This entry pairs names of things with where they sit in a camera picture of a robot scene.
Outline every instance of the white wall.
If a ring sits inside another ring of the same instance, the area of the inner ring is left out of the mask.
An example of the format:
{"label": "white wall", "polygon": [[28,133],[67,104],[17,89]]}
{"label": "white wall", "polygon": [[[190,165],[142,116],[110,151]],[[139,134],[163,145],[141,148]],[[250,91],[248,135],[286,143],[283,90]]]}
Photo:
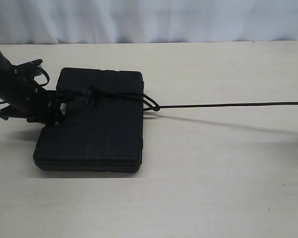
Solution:
{"label": "white wall", "polygon": [[298,0],[0,0],[0,43],[298,40]]}

